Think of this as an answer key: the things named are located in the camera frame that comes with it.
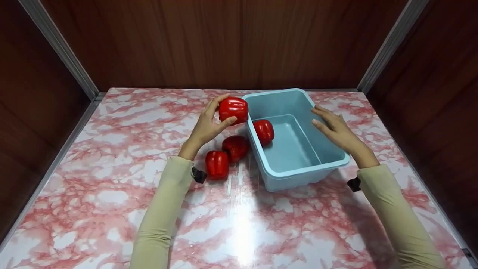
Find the hand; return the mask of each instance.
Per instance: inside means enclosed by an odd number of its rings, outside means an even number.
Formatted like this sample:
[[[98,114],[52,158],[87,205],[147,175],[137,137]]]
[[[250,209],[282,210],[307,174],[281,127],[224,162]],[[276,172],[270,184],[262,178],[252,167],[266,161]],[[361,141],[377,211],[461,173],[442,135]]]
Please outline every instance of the hand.
[[[328,126],[316,119],[312,120],[312,124],[332,143],[351,154],[359,168],[380,165],[373,151],[352,132],[342,115],[337,116],[318,105],[312,108],[312,113],[322,117]]]
[[[226,93],[209,101],[206,108],[201,112],[191,135],[181,148],[179,152],[180,157],[194,160],[197,152],[204,144],[213,140],[218,134],[237,120],[235,116],[232,116],[221,123],[215,123],[213,121],[214,112],[216,112],[219,103],[228,96],[229,94]]]

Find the marble pattern surface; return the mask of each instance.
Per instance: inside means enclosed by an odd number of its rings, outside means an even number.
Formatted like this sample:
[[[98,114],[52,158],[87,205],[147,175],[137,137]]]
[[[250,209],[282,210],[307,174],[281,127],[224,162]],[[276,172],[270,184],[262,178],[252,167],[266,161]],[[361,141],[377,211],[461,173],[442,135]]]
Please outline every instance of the marble pattern surface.
[[[230,90],[243,96],[255,90]],[[0,268],[127,268],[133,241],[168,156],[224,90],[111,89],[0,253]],[[471,268],[442,215],[359,92],[309,92],[342,114],[395,174],[448,268]],[[228,128],[196,158],[224,138]],[[354,161],[292,190],[264,189],[252,156],[225,182],[193,183],[182,205],[170,268],[390,268],[393,251],[374,210],[346,181]]]

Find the container rim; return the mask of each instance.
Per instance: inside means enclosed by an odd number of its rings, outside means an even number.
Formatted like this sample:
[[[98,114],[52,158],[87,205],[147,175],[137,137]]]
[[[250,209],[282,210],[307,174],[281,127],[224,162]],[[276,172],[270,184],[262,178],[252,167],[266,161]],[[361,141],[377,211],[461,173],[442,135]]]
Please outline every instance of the container rim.
[[[244,95],[242,98],[246,99],[246,98],[252,97],[252,96],[267,95],[267,94],[272,94],[272,93],[289,92],[289,91],[299,91],[299,92],[301,92],[303,95],[305,95],[307,100],[309,100],[309,103],[311,104],[311,107],[314,107],[315,104],[312,101],[312,99],[310,98],[310,96],[307,94],[307,92],[305,90],[299,89],[299,88],[292,88],[292,89],[285,89],[285,90],[274,90],[274,91],[271,90],[271,91],[266,91],[266,92],[251,93],[251,94]],[[305,168],[299,168],[299,169],[294,169],[294,170],[289,170],[289,171],[284,171],[284,172],[275,172],[269,166],[269,162],[267,161],[266,156],[264,154],[264,149],[262,148],[262,146],[260,146],[261,143],[259,142],[259,138],[257,137],[257,133],[256,133],[256,130],[254,129],[254,125],[252,124],[252,119],[250,118],[249,113],[248,113],[248,117],[249,118],[247,119],[247,126],[250,130],[251,138],[253,140],[253,143],[256,145],[257,152],[258,152],[259,157],[260,157],[260,160],[256,160],[256,161],[261,162],[263,167],[264,167],[265,172],[267,174],[269,174],[270,176],[274,177],[274,178],[278,178],[278,179],[286,178],[286,177],[290,177],[290,176],[294,176],[294,175],[298,175],[298,174],[304,174],[304,173],[307,173],[307,172],[322,170],[322,168],[335,169],[335,168],[338,168],[338,167],[341,167],[341,166],[344,166],[344,165],[348,164],[349,161],[350,161],[350,156],[345,151],[342,150],[343,155],[344,155],[343,159],[335,161],[335,162],[319,164],[319,165],[314,165],[314,166],[309,166],[309,167],[305,167]]]

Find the person's left hand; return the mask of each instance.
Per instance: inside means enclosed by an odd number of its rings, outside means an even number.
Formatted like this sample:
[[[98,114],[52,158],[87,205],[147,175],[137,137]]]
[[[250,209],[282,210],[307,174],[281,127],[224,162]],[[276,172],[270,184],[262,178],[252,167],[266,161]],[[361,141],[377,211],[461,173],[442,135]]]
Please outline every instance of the person's left hand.
[[[181,148],[181,152],[179,153],[180,157],[193,160],[204,144],[213,140],[218,134],[237,120],[235,116],[232,116],[221,123],[214,122],[214,112],[216,112],[219,103],[228,96],[229,94],[226,93],[209,101],[206,108],[201,112],[191,135]]]

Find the aluminum corner trim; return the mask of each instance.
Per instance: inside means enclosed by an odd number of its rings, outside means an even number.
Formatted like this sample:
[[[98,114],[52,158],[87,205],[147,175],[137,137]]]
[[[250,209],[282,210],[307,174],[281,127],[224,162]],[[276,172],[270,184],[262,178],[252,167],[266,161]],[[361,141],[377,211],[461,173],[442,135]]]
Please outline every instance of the aluminum corner trim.
[[[88,98],[93,101],[99,93],[98,88],[61,35],[40,0],[18,0],[18,2],[23,6],[58,56],[60,56],[60,59],[66,65],[68,70],[70,70],[71,74]]]
[[[398,46],[405,39],[418,17],[420,17],[420,14],[422,14],[422,11],[427,4],[428,0],[409,0],[407,2],[395,22],[395,25],[390,30],[385,41],[383,41],[382,46],[358,84],[358,90],[365,94],[369,92],[380,73],[385,69],[388,61],[397,50]]]

